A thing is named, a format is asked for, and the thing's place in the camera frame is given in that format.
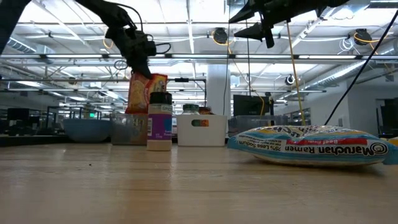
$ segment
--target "gray bowl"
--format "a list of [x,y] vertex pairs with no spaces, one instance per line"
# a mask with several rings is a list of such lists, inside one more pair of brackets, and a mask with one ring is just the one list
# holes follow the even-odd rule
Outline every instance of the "gray bowl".
[[111,134],[111,122],[97,119],[64,119],[63,128],[75,142],[101,142]]

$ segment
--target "white plastic bin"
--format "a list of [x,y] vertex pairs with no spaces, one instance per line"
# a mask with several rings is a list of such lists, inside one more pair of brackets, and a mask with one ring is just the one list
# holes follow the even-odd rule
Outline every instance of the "white plastic bin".
[[226,122],[227,117],[220,115],[177,115],[178,145],[224,146]]

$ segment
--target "wooden table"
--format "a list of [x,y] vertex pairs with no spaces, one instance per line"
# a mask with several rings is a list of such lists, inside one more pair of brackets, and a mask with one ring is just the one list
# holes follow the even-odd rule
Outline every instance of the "wooden table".
[[0,149],[0,223],[397,223],[398,166],[266,164],[225,148]]

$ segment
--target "plastic wrapper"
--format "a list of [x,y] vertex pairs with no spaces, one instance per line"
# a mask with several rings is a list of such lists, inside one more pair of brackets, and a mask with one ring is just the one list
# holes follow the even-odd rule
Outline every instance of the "plastic wrapper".
[[333,126],[270,126],[240,133],[230,149],[290,165],[398,164],[398,148],[371,134]]
[[166,91],[167,75],[152,74],[149,80],[140,73],[133,73],[130,79],[129,102],[126,114],[147,114],[149,96],[155,91]]

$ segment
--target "ramen package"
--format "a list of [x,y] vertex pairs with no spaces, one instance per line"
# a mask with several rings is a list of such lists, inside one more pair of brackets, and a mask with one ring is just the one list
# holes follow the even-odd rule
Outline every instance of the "ramen package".
[[237,134],[228,147],[290,165],[398,164],[398,148],[362,131],[333,126],[269,126]]
[[140,73],[131,75],[126,114],[147,114],[150,94],[155,91],[166,91],[167,75],[152,74],[152,77],[149,80]]

